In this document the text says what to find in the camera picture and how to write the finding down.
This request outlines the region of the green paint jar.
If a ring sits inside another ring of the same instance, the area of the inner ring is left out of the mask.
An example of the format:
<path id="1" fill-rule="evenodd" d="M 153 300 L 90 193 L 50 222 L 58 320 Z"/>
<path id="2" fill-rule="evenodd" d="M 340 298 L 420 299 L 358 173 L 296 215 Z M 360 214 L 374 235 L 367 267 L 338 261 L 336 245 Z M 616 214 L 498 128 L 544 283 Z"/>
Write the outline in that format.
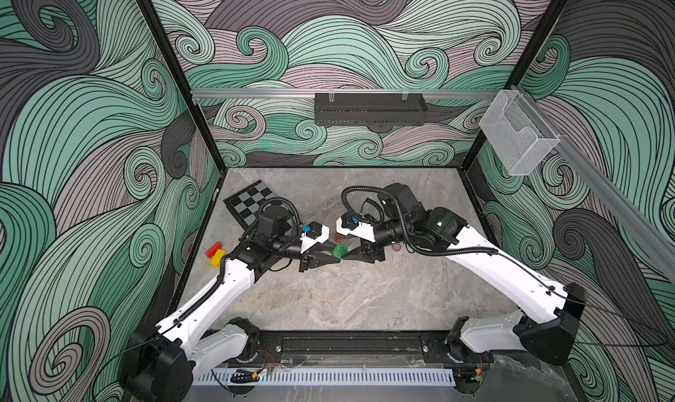
<path id="1" fill-rule="evenodd" d="M 334 249 L 332 249 L 332 257 L 336 259 L 343 259 L 349 252 L 349 248 L 344 245 L 344 244 L 337 244 L 335 245 Z"/>

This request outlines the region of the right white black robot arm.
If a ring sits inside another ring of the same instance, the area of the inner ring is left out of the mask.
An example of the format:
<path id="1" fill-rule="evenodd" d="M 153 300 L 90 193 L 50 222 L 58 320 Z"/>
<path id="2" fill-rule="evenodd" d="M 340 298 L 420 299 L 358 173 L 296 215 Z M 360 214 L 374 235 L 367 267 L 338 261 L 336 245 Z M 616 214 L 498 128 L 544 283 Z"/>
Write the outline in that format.
<path id="1" fill-rule="evenodd" d="M 400 182 L 348 186 L 340 198 L 346 213 L 336 230 L 360 239 L 346 258 L 383 261 L 385 247 L 401 244 L 414 254 L 459 263 L 515 303 L 512 314 L 457 323 L 451 336 L 471 352 L 524 351 L 562 366 L 580 344 L 578 330 L 591 308 L 581 285 L 561 284 L 529 268 L 448 208 L 427 210 Z"/>

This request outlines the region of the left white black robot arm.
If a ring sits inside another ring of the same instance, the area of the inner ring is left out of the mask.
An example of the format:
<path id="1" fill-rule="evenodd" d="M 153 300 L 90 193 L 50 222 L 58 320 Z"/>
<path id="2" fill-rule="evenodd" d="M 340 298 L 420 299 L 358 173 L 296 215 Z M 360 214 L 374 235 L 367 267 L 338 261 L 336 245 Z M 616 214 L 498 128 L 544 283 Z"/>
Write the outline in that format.
<path id="1" fill-rule="evenodd" d="M 321 267 L 338 261 L 335 247 L 328 226 L 303 223 L 286 198 L 267 199 L 214 279 L 156 325 L 132 333 L 121 355 L 121 387 L 139 401 L 181 401 L 196 379 L 219 364 L 256 357 L 259 330 L 247 319 L 235 318 L 214 333 L 209 328 L 278 261 Z"/>

